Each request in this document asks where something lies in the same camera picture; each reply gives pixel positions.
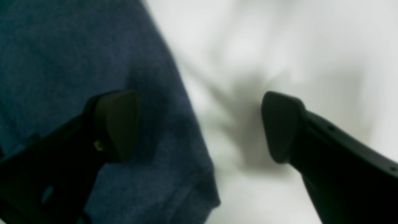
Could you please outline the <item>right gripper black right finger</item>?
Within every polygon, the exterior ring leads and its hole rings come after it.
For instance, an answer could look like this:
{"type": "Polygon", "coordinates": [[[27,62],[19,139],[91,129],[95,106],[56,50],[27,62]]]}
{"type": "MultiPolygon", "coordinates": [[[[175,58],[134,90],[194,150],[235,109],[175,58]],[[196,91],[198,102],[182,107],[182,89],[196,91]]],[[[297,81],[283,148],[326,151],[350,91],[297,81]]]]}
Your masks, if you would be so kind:
{"type": "Polygon", "coordinates": [[[397,163],[326,119],[296,97],[268,91],[261,103],[268,149],[302,177],[323,224],[396,224],[397,163]]]}

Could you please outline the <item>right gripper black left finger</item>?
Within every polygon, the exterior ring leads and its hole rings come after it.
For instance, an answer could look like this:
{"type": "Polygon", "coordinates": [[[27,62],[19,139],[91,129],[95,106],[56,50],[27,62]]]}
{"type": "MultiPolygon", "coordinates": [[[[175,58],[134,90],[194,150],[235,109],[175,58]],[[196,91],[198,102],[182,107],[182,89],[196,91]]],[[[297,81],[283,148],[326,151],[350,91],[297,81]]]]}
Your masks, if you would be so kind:
{"type": "Polygon", "coordinates": [[[133,90],[88,100],[84,112],[1,159],[1,220],[6,224],[76,224],[99,170],[131,159],[140,103],[133,90]]]}

